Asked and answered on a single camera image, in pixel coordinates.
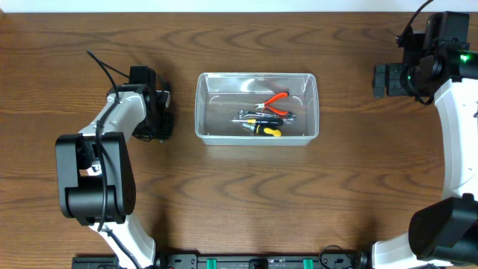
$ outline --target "white backdrop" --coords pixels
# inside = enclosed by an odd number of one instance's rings
[[[15,12],[416,11],[425,0],[0,0]],[[435,0],[424,11],[478,11],[478,0]]]

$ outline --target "wooden tabletop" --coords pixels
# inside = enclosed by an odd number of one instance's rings
[[[424,30],[429,14],[416,28]],[[111,254],[60,212],[55,140],[86,126],[111,85],[85,53],[172,85],[166,143],[132,138],[135,212],[160,249],[318,253],[403,234],[440,200],[444,156],[434,106],[374,99],[373,66],[401,61],[410,13],[6,14],[0,21],[0,268],[68,268]],[[477,49],[478,15],[471,48]],[[205,146],[194,133],[202,72],[309,72],[320,133],[308,146]],[[114,75],[118,83],[125,80]]]

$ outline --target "red-handled pliers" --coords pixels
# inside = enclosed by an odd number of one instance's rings
[[[268,110],[270,112],[273,112],[275,114],[278,114],[280,116],[286,116],[286,117],[292,117],[292,112],[290,111],[280,111],[277,108],[273,108],[270,106],[270,104],[274,103],[275,101],[286,98],[289,96],[289,92],[282,92],[282,93],[277,93],[275,96],[273,96],[271,99],[267,100],[266,102],[260,103],[260,104],[255,104],[257,105],[256,109],[264,109]]]

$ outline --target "green indicator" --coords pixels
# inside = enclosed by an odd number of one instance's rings
[[[217,268],[217,261],[216,259],[208,259],[206,262],[207,269],[216,269]]]
[[[314,269],[314,261],[312,259],[304,259],[304,269]]]
[[[470,55],[460,55],[460,60],[462,60],[464,63],[466,63],[466,61],[470,60]]]

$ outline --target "yellow and black screwdriver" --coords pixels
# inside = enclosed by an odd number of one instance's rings
[[[275,127],[263,126],[257,123],[256,124],[242,123],[241,126],[247,131],[253,132],[255,134],[260,134],[265,136],[274,136],[274,137],[282,136],[281,131]]]
[[[277,127],[284,124],[283,119],[276,118],[259,118],[259,119],[248,119],[248,120],[231,120],[233,123],[249,123],[249,124],[260,124],[263,126]]]

